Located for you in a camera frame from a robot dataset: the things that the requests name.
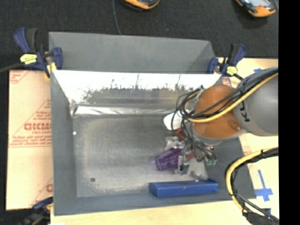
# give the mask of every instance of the clamp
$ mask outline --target clamp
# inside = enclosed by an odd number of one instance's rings
[[[236,68],[236,66],[238,62],[242,60],[245,55],[246,55],[246,49],[242,44],[238,44],[238,45],[231,44],[228,59],[226,60],[226,58],[224,58],[223,62],[219,63],[218,58],[213,57],[210,60],[207,72],[208,74],[213,74],[214,71],[219,70],[222,76],[228,76],[228,77],[235,76],[241,80],[242,77],[240,77],[237,74],[238,69]]]
[[[24,218],[16,225],[37,225],[38,223],[46,220],[50,221],[50,211],[48,206],[53,203],[53,197],[46,198],[32,206],[32,210],[35,212]]]
[[[55,47],[52,51],[43,54],[41,47],[41,51],[37,52],[35,48],[36,31],[36,28],[26,29],[25,27],[22,27],[14,33],[14,40],[24,53],[24,55],[20,57],[20,61],[25,68],[30,70],[43,70],[46,72],[47,76],[50,77],[51,69],[62,68],[62,49]],[[46,60],[49,57],[53,57],[54,61],[50,65]]]

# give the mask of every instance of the blue clamp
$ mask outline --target blue clamp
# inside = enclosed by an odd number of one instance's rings
[[[24,55],[20,57],[20,61],[25,68],[30,70],[43,70],[46,72],[48,77],[50,77],[49,66],[46,58],[53,57],[55,69],[61,69],[63,64],[62,49],[55,47],[52,51],[46,54],[37,52],[35,48],[36,31],[36,28],[26,29],[22,27],[14,33],[14,40],[17,46],[24,53]]]
[[[215,70],[217,70],[217,67],[219,69],[219,72],[222,74],[222,76],[235,76],[241,79],[240,76],[237,75],[237,64],[239,61],[243,59],[243,57],[246,55],[246,49],[242,44],[231,44],[231,49],[229,52],[228,59],[226,60],[224,58],[222,63],[218,62],[217,57],[213,57],[210,60],[209,66],[208,66],[208,74],[213,74]]]

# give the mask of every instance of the cardboard sheet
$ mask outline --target cardboard sheet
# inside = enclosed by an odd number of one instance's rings
[[[6,209],[30,208],[53,194],[50,79],[9,73]]]

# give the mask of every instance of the table surface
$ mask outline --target table surface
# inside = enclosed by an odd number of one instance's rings
[[[244,58],[238,63],[238,74],[246,77],[257,68],[278,67],[277,59]],[[232,86],[239,82],[231,78]],[[240,137],[245,153],[278,146],[278,136],[258,137],[245,134]],[[271,208],[271,213],[279,217],[279,164],[278,158],[273,157],[250,164],[250,175],[254,188],[271,188],[272,195],[269,201],[262,197],[250,199],[261,208]],[[51,207],[51,224],[66,225],[176,225],[201,223],[202,225],[248,225],[249,222],[242,216],[241,211],[233,201],[217,201],[212,203],[201,203],[193,205],[170,206],[162,208],[124,210],[112,212],[97,212],[79,215],[55,216]]]

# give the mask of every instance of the purple object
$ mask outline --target purple object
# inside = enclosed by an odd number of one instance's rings
[[[156,157],[155,163],[158,170],[176,169],[178,167],[178,157],[182,148],[169,149]]]

